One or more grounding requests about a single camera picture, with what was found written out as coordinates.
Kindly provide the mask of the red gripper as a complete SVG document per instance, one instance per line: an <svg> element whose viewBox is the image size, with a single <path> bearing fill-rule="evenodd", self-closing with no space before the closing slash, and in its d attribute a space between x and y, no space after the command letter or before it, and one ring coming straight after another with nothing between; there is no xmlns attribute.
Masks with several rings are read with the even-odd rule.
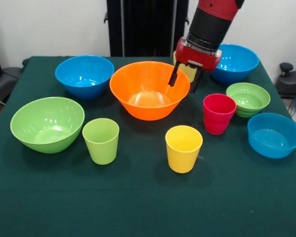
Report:
<svg viewBox="0 0 296 237"><path fill-rule="evenodd" d="M177 79L177 72L180 63L190 65L191 67L198 68L193 82L190 84L190 93L194 93L200 83L203 76L203 70L211 72L213 71L222 57L222 50L206 51L198 48L189 42L184 37L178 40L176 48L176 63L172 71L168 84L174 86Z"/></svg>

